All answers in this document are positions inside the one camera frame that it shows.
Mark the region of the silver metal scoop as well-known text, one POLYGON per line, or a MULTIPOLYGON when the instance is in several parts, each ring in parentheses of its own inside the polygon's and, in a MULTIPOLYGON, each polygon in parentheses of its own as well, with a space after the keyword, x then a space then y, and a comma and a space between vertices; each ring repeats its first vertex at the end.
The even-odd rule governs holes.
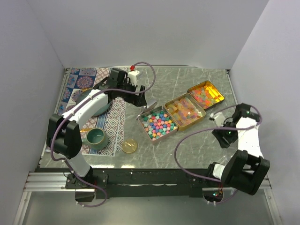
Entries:
POLYGON ((156 99, 149 100, 145 106, 140 107, 140 113, 137 115, 136 119, 138 119, 138 117, 141 116, 143 113, 146 113, 154 109, 156 105, 157 105, 156 99))

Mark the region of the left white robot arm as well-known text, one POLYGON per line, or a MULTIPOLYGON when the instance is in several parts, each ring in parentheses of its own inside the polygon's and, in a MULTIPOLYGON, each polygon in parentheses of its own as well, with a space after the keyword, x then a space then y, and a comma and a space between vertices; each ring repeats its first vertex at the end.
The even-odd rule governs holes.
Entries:
POLYGON ((46 145, 71 166, 78 175, 76 182, 82 188, 93 184, 93 176, 91 166, 81 153, 80 129, 98 110, 116 98, 137 107, 146 106, 145 86, 137 90, 139 76, 140 72, 133 67, 129 72, 112 68, 109 75, 96 84, 78 105, 62 115, 53 114, 49 118, 46 145))

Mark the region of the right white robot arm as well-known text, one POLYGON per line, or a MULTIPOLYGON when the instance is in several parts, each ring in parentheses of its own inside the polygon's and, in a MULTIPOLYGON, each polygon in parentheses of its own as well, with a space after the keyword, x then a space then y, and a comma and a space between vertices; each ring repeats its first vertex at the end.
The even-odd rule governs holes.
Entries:
POLYGON ((258 111, 252 106, 238 104, 233 115, 226 118, 222 112, 210 114, 217 128, 212 131, 220 147, 227 149, 234 142, 238 147, 226 165, 214 162, 205 175, 206 183, 215 187, 220 182, 236 190, 254 195, 264 180, 270 162, 264 159, 259 144, 258 129, 262 122, 258 111))

